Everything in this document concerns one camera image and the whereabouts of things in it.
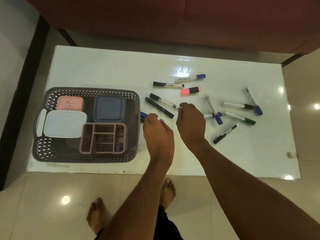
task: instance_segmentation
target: person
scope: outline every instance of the person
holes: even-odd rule
[[[240,240],[320,239],[320,225],[313,218],[209,144],[206,121],[193,104],[180,104],[176,124]],[[182,239],[165,213],[176,196],[173,182],[164,181],[174,158],[174,133],[151,113],[143,136],[150,163],[125,202],[111,219],[101,198],[91,204],[87,221],[99,240]]]

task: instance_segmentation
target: basket handle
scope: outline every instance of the basket handle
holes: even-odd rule
[[[46,116],[47,116],[47,110],[45,108],[40,108],[37,113],[37,116],[34,120],[34,125],[33,125],[33,136],[34,137],[41,137],[42,136],[43,128],[45,126]]]

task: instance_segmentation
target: green marker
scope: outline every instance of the green marker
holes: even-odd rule
[[[239,120],[243,120],[243,121],[245,121],[246,123],[248,123],[250,125],[255,125],[256,124],[256,122],[254,120],[251,120],[251,119],[248,119],[248,118],[245,118],[245,117],[241,117],[239,115],[236,115],[234,113],[230,113],[228,111],[225,111],[224,114],[227,115],[227,116],[230,116],[230,117],[237,118]]]

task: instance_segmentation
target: gray plastic basket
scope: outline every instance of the gray plastic basket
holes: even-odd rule
[[[44,95],[40,109],[47,113],[55,110],[60,96],[76,96],[84,99],[84,109],[89,122],[93,122],[94,101],[98,95],[122,95],[126,98],[124,124],[127,127],[127,150],[123,154],[82,154],[79,152],[81,138],[52,138],[36,133],[38,116],[34,123],[34,143],[32,154],[41,162],[55,163],[124,163],[130,162],[137,154],[140,131],[140,99],[130,90],[105,88],[50,88]]]

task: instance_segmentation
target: red sofa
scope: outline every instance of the red sofa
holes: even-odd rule
[[[54,28],[308,54],[320,47],[320,0],[28,0]]]

